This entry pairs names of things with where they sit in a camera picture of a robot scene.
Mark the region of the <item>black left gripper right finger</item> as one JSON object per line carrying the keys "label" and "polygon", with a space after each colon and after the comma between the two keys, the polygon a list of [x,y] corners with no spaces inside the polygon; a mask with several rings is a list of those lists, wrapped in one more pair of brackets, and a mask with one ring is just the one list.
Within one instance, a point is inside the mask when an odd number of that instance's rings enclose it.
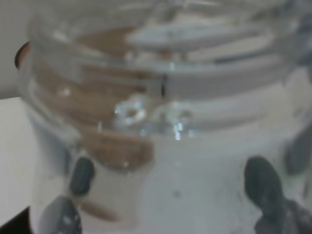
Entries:
{"label": "black left gripper right finger", "polygon": [[272,215],[263,214],[254,226],[256,234],[310,234],[312,213],[293,200],[285,200]]}

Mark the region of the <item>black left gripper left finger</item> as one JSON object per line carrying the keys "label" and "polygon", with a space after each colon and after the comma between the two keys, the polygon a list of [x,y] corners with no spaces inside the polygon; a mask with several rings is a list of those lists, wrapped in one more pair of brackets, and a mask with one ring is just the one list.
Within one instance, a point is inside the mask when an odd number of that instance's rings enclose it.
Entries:
{"label": "black left gripper left finger", "polygon": [[71,199],[58,196],[43,211],[39,234],[81,234],[80,215]]}

